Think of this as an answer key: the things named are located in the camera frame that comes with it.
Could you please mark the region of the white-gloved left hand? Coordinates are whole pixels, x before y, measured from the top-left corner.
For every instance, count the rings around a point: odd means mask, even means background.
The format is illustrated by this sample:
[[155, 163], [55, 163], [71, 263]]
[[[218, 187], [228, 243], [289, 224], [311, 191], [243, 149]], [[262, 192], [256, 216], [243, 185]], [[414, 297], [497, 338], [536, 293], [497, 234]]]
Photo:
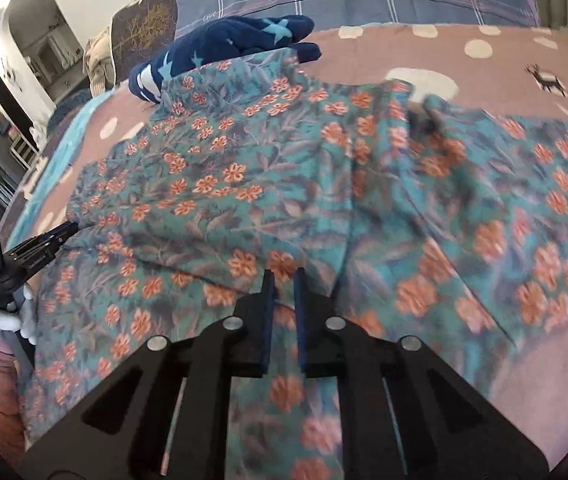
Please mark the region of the white-gloved left hand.
[[36, 344], [35, 301], [28, 284], [14, 293], [14, 304], [8, 311], [0, 310], [0, 352], [13, 354], [7, 334], [19, 334], [30, 344]]

